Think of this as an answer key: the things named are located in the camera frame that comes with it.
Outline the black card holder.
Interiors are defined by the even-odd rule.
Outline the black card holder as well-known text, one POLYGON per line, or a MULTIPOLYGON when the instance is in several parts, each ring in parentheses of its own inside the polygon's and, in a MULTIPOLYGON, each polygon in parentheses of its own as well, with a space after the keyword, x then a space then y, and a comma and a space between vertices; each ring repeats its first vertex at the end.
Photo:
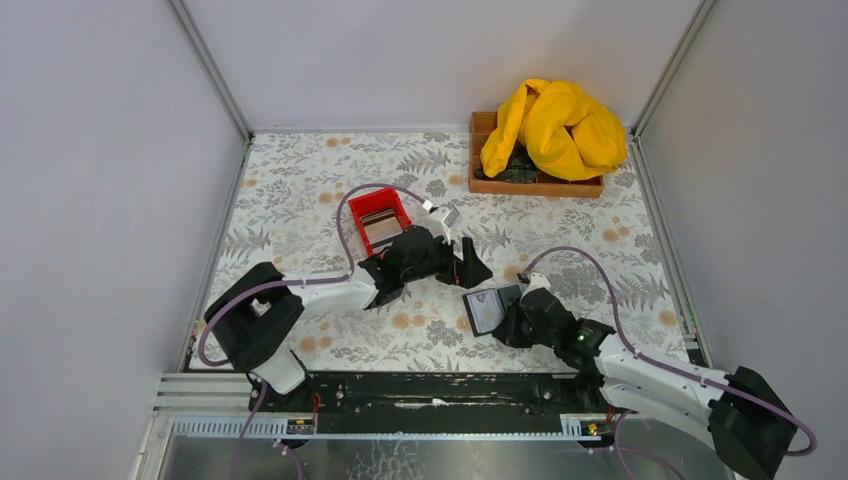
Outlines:
POLYGON ((491 334, 502 323, 509 304, 520 298, 525 289, 525 284, 514 283, 464 294, 462 300, 473 335, 491 334))

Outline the red plastic bin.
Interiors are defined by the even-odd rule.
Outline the red plastic bin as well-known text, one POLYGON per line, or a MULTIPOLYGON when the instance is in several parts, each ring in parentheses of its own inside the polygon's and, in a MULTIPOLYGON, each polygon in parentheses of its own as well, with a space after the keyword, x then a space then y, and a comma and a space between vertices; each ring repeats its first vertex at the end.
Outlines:
POLYGON ((354 196, 347 204, 369 256, 381 255, 412 224, 392 188, 354 196))

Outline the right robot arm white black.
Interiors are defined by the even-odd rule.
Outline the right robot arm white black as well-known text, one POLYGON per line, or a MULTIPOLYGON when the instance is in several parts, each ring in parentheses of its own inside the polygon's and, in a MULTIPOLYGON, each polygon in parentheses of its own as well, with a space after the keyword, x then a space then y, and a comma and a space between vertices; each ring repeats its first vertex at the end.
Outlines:
POLYGON ((628 348, 613 327, 575 317, 545 288, 512 299, 491 334, 513 348, 550 348, 609 405, 689 434, 747 479, 774 478, 798 430, 758 372, 651 359, 628 348))

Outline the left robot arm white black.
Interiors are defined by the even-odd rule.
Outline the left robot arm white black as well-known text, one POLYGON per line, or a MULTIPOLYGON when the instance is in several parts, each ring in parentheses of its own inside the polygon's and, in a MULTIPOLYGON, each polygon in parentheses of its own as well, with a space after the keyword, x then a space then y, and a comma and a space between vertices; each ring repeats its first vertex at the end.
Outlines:
POLYGON ((205 365, 213 365, 205 343, 214 338, 235 372, 252 374, 265 388, 288 394, 307 378, 306 369, 284 345, 299 320, 379 308, 398 299, 407 284, 422 279, 465 289, 489 280, 492 272, 472 239, 462 238, 461 247, 457 255, 452 241, 410 226, 386 250, 356 263, 349 273, 293 278, 270 262, 257 264, 205 312, 198 355, 205 365))

